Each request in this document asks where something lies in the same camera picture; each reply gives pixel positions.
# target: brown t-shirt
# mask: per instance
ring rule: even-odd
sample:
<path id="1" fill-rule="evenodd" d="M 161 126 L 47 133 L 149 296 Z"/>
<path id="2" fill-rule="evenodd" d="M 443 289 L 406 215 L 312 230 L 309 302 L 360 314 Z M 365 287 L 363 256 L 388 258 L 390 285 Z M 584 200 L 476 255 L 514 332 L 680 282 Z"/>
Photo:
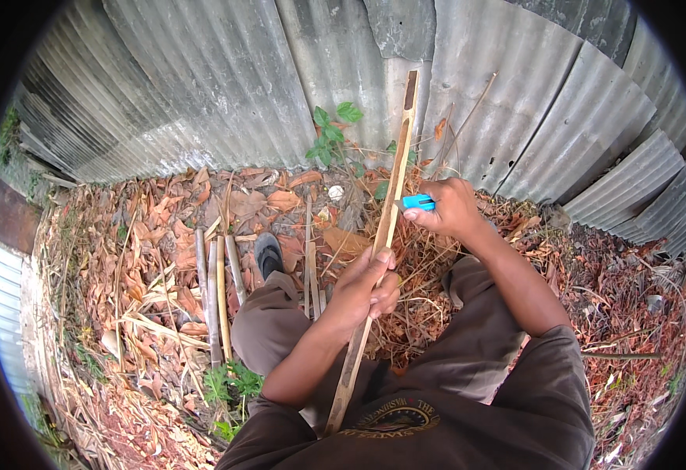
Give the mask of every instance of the brown t-shirt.
<path id="1" fill-rule="evenodd" d="M 264 400 L 216 468 L 578 469 L 593 446 L 578 342 L 557 326 L 526 344 L 491 405 L 400 390 L 318 440 L 294 409 Z"/>

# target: left hand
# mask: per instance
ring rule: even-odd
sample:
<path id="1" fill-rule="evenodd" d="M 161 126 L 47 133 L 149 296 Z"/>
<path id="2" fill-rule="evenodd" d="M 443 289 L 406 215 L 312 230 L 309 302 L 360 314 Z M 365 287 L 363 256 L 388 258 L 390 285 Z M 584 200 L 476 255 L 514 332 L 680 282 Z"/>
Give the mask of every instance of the left hand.
<path id="1" fill-rule="evenodd" d="M 382 248 L 372 256 L 372 247 L 355 259 L 336 283 L 332 299 L 318 320 L 348 341 L 351 333 L 369 315 L 372 319 L 395 310 L 400 289 L 393 250 Z M 377 281 L 382 278 L 380 287 Z"/>

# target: printed seal logo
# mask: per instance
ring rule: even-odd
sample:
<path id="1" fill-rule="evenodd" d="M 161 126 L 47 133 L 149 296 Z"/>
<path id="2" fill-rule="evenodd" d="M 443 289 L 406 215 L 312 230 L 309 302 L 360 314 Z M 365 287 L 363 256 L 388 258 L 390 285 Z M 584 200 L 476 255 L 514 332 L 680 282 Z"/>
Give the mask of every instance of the printed seal logo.
<path id="1" fill-rule="evenodd" d="M 439 415 L 431 405 L 418 399 L 390 400 L 374 413 L 367 414 L 352 429 L 340 431 L 345 436 L 385 439 L 413 436 L 439 424 Z"/>

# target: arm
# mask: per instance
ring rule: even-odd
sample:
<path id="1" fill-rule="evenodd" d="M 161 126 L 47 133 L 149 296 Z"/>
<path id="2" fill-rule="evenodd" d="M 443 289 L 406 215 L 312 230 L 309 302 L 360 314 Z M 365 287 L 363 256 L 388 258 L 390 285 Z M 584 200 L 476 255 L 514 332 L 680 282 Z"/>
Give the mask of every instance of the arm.
<path id="1" fill-rule="evenodd" d="M 322 316 L 265 379 L 262 394 L 267 400 L 297 410 L 304 408 L 366 316 L 377 318 L 395 308 L 398 275 L 388 271 L 392 268 L 395 257 L 389 248 L 383 248 L 374 258 L 368 248 L 346 268 Z M 381 286 L 375 287 L 381 278 Z"/>
<path id="2" fill-rule="evenodd" d="M 526 333 L 539 337 L 558 325 L 571 327 L 567 312 L 544 278 L 479 214 L 468 181 L 454 177 L 425 181 L 420 190 L 432 197 L 435 210 L 408 209 L 404 217 L 454 237 L 479 258 Z"/>

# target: black sandal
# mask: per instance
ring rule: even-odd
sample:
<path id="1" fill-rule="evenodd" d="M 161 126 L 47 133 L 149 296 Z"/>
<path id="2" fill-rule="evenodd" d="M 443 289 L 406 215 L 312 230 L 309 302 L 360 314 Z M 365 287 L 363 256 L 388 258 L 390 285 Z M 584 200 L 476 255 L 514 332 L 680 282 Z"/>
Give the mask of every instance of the black sandal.
<path id="1" fill-rule="evenodd" d="M 264 280 L 267 280 L 273 271 L 283 272 L 281 245 L 275 235 L 269 231 L 260 233 L 254 241 L 254 259 Z"/>

